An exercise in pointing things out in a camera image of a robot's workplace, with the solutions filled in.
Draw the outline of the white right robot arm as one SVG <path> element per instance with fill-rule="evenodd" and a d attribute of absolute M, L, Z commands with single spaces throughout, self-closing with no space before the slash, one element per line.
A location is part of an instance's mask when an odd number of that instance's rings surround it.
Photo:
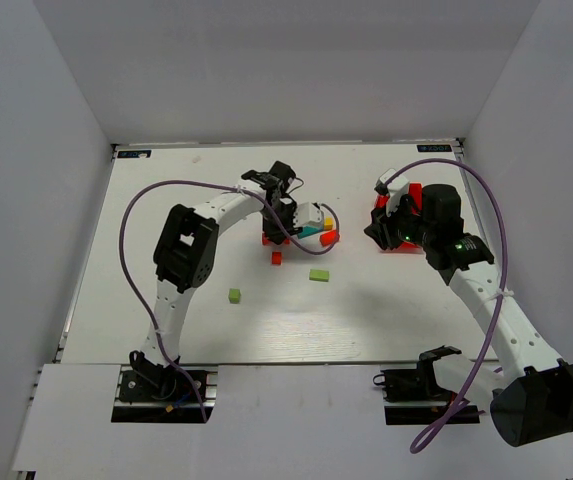
<path fill-rule="evenodd" d="M 463 302 L 501 365 L 501 372 L 473 367 L 460 350 L 439 347 L 421 354 L 419 382 L 427 395 L 467 390 L 465 399 L 489 414 L 513 447 L 573 432 L 573 364 L 536 331 L 512 294 L 501 288 L 501 269 L 483 240 L 464 230 L 461 198 L 446 184 L 428 185 L 415 201 L 400 177 L 379 183 L 385 205 L 374 209 L 365 234 L 384 250 L 420 247 L 428 264 Z"/>

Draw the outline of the red arch block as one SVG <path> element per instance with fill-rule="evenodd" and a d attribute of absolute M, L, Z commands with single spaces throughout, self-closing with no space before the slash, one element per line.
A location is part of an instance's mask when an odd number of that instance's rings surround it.
<path fill-rule="evenodd" d="M 266 232 L 262 233 L 262 244 L 264 246 L 268 245 L 289 245 L 291 243 L 291 237 L 289 235 L 284 235 L 282 233 L 273 233 L 267 234 Z"/>

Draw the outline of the right blue corner label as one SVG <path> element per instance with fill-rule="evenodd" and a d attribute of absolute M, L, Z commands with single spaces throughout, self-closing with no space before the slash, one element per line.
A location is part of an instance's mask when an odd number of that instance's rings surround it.
<path fill-rule="evenodd" d="M 450 153 L 452 146 L 448 144 L 418 144 L 417 150 L 420 153 Z"/>

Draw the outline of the red rectangular block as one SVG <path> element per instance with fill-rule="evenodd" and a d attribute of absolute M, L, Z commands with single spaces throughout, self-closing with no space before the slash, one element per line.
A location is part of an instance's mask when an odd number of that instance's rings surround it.
<path fill-rule="evenodd" d="M 337 230 L 329 230 L 320 235 L 319 242 L 322 247 L 328 247 L 338 242 L 339 238 L 340 234 Z"/>

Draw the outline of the teal long block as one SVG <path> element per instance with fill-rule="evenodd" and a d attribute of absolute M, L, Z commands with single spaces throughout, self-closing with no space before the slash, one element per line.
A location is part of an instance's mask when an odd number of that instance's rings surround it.
<path fill-rule="evenodd" d="M 303 239 L 306 237 L 310 237 L 312 235 L 319 234 L 320 232 L 323 232 L 323 228 L 310 227 L 310 226 L 303 227 L 302 230 L 298 233 L 298 238 Z"/>

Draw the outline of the green flat rectangular block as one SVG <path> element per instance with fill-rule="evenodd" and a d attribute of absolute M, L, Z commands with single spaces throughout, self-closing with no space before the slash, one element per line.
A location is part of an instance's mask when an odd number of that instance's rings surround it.
<path fill-rule="evenodd" d="M 311 269 L 309 271 L 309 279 L 316 282 L 328 282 L 330 279 L 330 272 L 321 269 Z"/>

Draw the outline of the blue corner label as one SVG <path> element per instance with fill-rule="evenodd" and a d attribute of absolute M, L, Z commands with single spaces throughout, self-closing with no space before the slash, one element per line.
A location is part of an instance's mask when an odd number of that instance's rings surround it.
<path fill-rule="evenodd" d="M 420 153 L 450 153 L 452 146 L 448 144 L 418 144 L 417 150 Z"/>
<path fill-rule="evenodd" d="M 117 157 L 120 159 L 150 158 L 151 154 L 151 150 L 120 150 L 117 152 Z"/>

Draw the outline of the small green cube block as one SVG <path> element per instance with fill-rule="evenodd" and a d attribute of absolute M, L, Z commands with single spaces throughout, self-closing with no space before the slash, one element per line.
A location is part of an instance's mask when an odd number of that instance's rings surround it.
<path fill-rule="evenodd" d="M 241 302 L 241 290 L 231 288 L 228 292 L 228 300 L 231 304 L 239 304 Z"/>

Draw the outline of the red plastic bin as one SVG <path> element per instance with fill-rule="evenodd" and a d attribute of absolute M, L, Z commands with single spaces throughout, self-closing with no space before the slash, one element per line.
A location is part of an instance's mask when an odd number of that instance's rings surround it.
<path fill-rule="evenodd" d="M 417 230 L 422 211 L 422 184 L 409 183 L 400 195 L 398 203 L 387 213 L 391 193 L 377 192 L 371 211 L 370 236 L 382 251 L 415 252 L 418 244 Z"/>

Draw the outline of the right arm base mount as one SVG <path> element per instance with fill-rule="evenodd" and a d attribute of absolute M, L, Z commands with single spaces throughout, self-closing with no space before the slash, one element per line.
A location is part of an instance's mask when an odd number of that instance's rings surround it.
<path fill-rule="evenodd" d="M 456 398 L 455 392 L 441 388 L 429 393 L 416 368 L 384 369 L 372 381 L 382 390 L 387 426 L 428 426 Z"/>

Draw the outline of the small red cube block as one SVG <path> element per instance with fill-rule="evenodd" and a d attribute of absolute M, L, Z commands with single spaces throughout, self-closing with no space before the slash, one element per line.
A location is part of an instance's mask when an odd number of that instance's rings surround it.
<path fill-rule="evenodd" d="M 273 265 L 281 265 L 282 264 L 282 253 L 279 251 L 273 252 L 272 256 L 271 256 L 271 263 Z"/>

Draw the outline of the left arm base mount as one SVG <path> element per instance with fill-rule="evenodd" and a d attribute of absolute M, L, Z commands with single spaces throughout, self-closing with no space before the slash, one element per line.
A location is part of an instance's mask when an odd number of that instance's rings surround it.
<path fill-rule="evenodd" d="M 206 420 L 213 412 L 216 400 L 217 372 L 189 369 L 198 387 Z M 190 383 L 176 374 L 169 383 L 157 388 L 123 368 L 118 377 L 112 407 L 114 424 L 204 424 L 199 400 Z"/>

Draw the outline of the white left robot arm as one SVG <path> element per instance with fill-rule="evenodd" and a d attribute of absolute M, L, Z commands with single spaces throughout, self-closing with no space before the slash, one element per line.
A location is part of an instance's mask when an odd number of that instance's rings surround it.
<path fill-rule="evenodd" d="M 271 243 L 288 242 L 301 231 L 295 225 L 297 203 L 288 193 L 294 170 L 277 161 L 266 172 L 250 170 L 240 183 L 201 205 L 171 208 L 153 252 L 157 293 L 144 308 L 151 326 L 143 346 L 129 354 L 137 378 L 155 400 L 166 400 L 190 384 L 176 367 L 179 340 L 197 288 L 214 268 L 219 236 L 246 216 L 262 215 L 262 231 Z"/>

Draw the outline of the left blue corner label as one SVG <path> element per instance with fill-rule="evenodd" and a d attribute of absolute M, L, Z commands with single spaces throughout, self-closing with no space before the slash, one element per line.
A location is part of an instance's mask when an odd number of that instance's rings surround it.
<path fill-rule="evenodd" d="M 117 152 L 117 157 L 120 159 L 150 158 L 151 154 L 151 150 L 120 150 Z"/>

